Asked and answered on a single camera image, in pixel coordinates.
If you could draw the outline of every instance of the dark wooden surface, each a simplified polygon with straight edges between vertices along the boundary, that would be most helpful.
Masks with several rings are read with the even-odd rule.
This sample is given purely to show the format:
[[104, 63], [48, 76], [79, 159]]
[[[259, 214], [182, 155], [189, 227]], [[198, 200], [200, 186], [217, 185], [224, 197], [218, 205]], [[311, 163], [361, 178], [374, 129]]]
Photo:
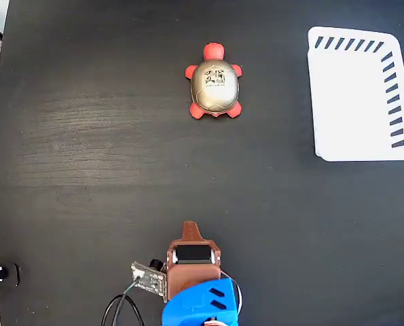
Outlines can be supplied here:
[[[317, 25], [392, 33], [404, 58], [404, 1], [12, 0], [0, 262], [23, 280], [0, 287], [2, 325], [98, 325], [130, 263], [165, 257], [185, 219], [241, 284], [242, 325], [404, 316], [404, 162], [314, 155]], [[183, 73], [209, 41], [243, 66], [236, 120], [188, 113]], [[159, 325], [160, 298], [132, 296]]]

